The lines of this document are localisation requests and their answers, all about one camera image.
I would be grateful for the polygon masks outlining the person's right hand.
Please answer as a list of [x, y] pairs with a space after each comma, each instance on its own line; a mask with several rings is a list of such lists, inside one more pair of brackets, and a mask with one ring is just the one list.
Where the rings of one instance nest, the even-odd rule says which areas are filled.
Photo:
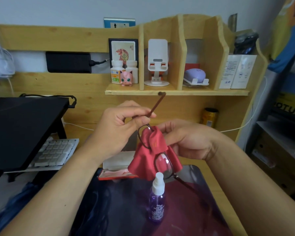
[[178, 155], [180, 157], [209, 162], [212, 158], [222, 159], [226, 156], [224, 135], [211, 127], [182, 119], [170, 120], [157, 127], [163, 134], [187, 134], [187, 155]]

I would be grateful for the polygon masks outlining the person's left forearm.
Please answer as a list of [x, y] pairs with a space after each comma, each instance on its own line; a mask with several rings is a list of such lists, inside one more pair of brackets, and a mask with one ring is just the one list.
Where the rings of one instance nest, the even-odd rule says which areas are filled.
[[0, 232], [0, 236], [68, 236], [83, 195], [105, 154], [85, 144]]

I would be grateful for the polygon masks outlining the open red glasses case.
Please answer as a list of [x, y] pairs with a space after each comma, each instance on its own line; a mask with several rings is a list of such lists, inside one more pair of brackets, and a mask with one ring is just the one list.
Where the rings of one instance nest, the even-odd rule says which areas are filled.
[[102, 171], [98, 176], [99, 181], [117, 181], [122, 179], [138, 178], [128, 170], [134, 158], [135, 151], [121, 151], [117, 155], [106, 159], [102, 164]]

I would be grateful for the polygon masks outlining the white pill bottle orange label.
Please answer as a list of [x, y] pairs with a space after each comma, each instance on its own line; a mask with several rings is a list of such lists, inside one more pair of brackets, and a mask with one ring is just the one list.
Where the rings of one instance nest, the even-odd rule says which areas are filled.
[[112, 60], [111, 61], [111, 82], [113, 84], [121, 84], [121, 73], [125, 71], [123, 68], [123, 61], [122, 60]]

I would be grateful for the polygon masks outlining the plain white pill bottle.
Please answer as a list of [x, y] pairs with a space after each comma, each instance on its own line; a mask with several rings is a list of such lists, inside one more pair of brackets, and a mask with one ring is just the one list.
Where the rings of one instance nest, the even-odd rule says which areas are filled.
[[136, 60], [126, 61], [126, 71], [132, 74], [132, 84], [138, 83], [138, 62]]

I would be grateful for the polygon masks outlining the wooden desk shelf unit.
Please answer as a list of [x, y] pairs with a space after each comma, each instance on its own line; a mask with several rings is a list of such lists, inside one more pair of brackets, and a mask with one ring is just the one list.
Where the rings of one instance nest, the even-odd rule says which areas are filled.
[[[63, 94], [78, 99], [77, 110], [69, 110], [64, 120], [70, 123], [96, 124], [102, 112], [124, 100], [136, 101], [152, 107], [159, 91], [167, 93], [156, 109], [152, 124], [172, 118], [199, 122], [205, 107], [219, 111], [217, 130], [241, 127], [265, 75], [268, 61], [260, 50], [247, 88], [219, 89], [227, 57], [235, 38], [220, 16], [178, 14], [154, 20], [135, 27], [120, 29], [78, 28], [53, 26], [0, 25], [0, 44], [10, 51], [78, 51], [109, 53], [108, 39], [137, 39], [139, 45], [139, 83], [122, 87], [111, 83], [110, 74], [73, 74], [17, 72], [11, 79], [15, 94]], [[166, 39], [170, 45], [169, 85], [164, 88], [144, 87], [144, 49], [149, 39]], [[208, 87], [183, 87], [183, 74], [187, 55], [187, 39], [200, 39], [200, 67], [209, 79]]]

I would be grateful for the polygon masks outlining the purple spray bottle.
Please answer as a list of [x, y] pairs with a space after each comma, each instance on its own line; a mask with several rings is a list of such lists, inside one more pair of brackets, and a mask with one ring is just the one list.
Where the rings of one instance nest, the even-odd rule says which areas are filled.
[[152, 183], [149, 204], [148, 217], [154, 223], [160, 223], [164, 217], [165, 211], [165, 182], [164, 175], [157, 172]]

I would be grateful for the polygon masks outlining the white plastic holder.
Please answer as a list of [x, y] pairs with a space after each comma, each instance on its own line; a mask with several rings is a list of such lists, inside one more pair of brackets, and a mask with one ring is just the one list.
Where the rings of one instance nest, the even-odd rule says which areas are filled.
[[200, 87], [200, 86], [208, 86], [209, 85], [209, 79], [203, 79], [202, 82], [198, 82], [198, 79], [192, 79], [192, 81], [189, 81], [188, 79], [183, 79], [184, 87]]

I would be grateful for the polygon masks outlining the white phone stand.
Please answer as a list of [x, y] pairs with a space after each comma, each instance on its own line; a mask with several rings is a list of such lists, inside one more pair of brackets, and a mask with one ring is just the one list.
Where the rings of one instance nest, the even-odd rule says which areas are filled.
[[144, 82], [150, 87], [165, 87], [169, 82], [165, 81], [163, 74], [168, 70], [168, 41], [166, 39], [150, 39], [148, 41], [147, 68], [151, 73], [151, 79]]

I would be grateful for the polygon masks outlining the white keyboard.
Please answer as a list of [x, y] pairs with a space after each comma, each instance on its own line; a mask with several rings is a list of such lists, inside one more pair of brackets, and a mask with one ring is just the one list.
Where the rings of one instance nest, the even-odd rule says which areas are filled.
[[27, 169], [33, 171], [60, 169], [73, 155], [79, 143], [74, 139], [53, 139], [49, 137], [38, 151]]

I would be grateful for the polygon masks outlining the black power adapter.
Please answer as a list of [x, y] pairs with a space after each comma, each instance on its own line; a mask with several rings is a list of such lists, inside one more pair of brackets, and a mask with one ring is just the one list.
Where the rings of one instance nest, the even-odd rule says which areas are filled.
[[47, 70], [50, 73], [91, 74], [90, 53], [46, 51]]

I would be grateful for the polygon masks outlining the dark desk mat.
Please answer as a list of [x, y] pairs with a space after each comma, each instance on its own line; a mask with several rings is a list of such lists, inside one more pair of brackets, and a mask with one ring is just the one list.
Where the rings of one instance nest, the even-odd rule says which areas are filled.
[[165, 181], [165, 210], [160, 223], [148, 218], [152, 181], [139, 178], [91, 180], [70, 236], [232, 236], [209, 187], [195, 165], [183, 166], [177, 180]]

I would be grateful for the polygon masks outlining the brown cardboard box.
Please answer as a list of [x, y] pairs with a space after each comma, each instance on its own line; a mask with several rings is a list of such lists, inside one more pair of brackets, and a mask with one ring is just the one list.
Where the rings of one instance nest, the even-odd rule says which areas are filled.
[[295, 158], [263, 131], [250, 158], [295, 201]]

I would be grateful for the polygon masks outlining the black laptop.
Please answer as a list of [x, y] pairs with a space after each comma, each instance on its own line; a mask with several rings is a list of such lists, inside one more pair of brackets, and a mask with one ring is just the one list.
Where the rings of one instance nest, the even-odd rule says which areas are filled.
[[[49, 120], [61, 110], [65, 98], [54, 101]], [[35, 156], [35, 147], [47, 130], [47, 120], [40, 127], [34, 126], [34, 120], [42, 120], [42, 108], [46, 104], [42, 98], [0, 97], [0, 177], [11, 170], [27, 168], [27, 159]]]

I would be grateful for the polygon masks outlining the black electric shaver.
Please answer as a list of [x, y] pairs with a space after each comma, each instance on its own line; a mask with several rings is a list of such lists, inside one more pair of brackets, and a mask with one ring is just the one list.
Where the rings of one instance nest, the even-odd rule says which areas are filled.
[[257, 32], [247, 32], [235, 37], [234, 51], [235, 55], [250, 55], [256, 47], [256, 41], [259, 38]]

